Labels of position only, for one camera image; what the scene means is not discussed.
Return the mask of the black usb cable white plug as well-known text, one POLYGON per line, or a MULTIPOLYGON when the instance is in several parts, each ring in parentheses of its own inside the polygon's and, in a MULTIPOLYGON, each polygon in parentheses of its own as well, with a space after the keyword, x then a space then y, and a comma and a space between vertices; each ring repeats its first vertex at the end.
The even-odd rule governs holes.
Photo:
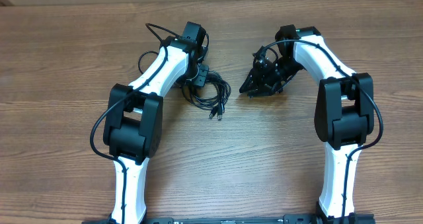
POLYGON ((223 113, 225 112, 225 105, 227 104, 231 95, 231 86, 216 71, 208 71, 205 78, 205 84, 210 84, 215 88, 215 96, 208 98, 201 97, 196 87, 186 83, 181 85, 180 89, 183 97, 192 106, 195 106, 201 110, 210 111, 209 119, 217 116, 217 120, 221 121, 223 118, 223 113))

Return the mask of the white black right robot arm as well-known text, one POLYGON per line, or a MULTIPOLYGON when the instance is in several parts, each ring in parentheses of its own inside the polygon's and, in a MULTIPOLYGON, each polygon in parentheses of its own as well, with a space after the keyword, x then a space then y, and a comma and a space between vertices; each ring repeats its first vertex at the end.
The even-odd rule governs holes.
POLYGON ((306 70, 318 84, 314 126, 325 148, 323 189, 316 212, 285 214, 281 223, 375 223, 372 214, 354 209, 353 190, 358 157, 374 123, 381 123, 373 99, 373 79, 344 65, 314 27, 281 26, 275 41, 253 54, 252 69, 240 93, 272 96, 283 91, 298 71, 306 70))

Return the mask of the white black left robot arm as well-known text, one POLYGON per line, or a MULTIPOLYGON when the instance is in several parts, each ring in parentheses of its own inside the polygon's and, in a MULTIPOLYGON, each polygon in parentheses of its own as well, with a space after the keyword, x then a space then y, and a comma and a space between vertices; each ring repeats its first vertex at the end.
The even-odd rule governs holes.
POLYGON ((138 79, 111 89, 89 138, 93 151, 113 161, 116 171, 114 209, 104 223, 145 222, 147 167, 161 141, 164 97, 177 81, 204 84, 199 64, 207 38, 200 24, 187 22, 182 34, 159 40, 156 59, 138 79))

